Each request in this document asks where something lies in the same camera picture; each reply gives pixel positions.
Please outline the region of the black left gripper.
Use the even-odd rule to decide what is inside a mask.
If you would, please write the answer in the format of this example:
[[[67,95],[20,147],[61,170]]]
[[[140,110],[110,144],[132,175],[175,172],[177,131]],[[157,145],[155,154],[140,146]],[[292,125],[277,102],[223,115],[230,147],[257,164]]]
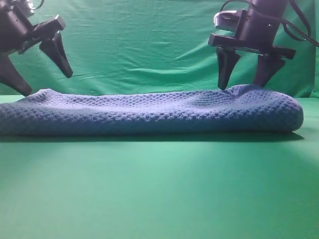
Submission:
[[[39,49],[71,78],[73,70],[67,59],[61,32],[66,24],[57,15],[33,25],[29,18],[44,4],[34,5],[32,0],[2,0],[0,2],[0,82],[23,96],[32,94],[32,87],[19,74],[8,55],[27,49],[41,42]]]

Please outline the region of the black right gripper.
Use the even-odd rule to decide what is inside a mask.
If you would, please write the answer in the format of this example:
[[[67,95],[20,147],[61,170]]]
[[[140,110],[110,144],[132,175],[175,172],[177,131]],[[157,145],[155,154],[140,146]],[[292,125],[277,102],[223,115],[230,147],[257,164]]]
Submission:
[[[293,59],[296,51],[273,44],[280,20],[288,2],[286,0],[248,0],[249,8],[238,9],[241,13],[233,36],[211,34],[208,44],[216,49],[218,60],[218,88],[225,90],[231,74],[241,58],[235,50],[260,54],[254,85],[265,87],[269,80]]]

